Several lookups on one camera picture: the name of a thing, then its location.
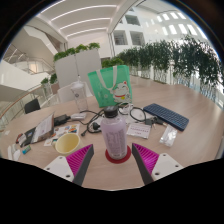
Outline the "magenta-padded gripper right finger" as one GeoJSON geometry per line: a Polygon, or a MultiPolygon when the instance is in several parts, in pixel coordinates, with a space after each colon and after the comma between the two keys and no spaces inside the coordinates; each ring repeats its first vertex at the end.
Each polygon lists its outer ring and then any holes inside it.
{"type": "Polygon", "coordinates": [[[167,153],[157,154],[136,143],[132,144],[132,154],[145,185],[183,169],[183,166],[167,153]]]}

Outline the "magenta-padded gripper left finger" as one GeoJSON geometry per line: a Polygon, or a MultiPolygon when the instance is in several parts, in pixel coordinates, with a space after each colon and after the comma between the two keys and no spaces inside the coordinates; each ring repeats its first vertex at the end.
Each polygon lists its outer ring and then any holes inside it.
{"type": "Polygon", "coordinates": [[[58,156],[44,170],[81,186],[93,155],[94,148],[90,144],[68,156],[58,156]]]}

